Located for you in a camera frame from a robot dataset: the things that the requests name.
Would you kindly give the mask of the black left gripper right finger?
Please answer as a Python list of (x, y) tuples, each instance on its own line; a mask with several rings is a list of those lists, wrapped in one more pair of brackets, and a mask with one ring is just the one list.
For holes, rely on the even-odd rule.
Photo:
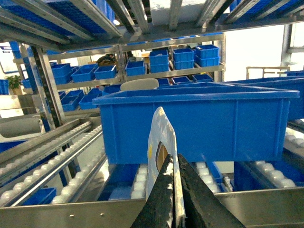
[(243, 228), (190, 163), (178, 155), (187, 228)]

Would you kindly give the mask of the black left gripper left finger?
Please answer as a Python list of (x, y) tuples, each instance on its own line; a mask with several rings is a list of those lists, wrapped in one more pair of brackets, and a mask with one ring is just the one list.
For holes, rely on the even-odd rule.
[(173, 158), (167, 155), (150, 195), (132, 228), (170, 228), (173, 223)]

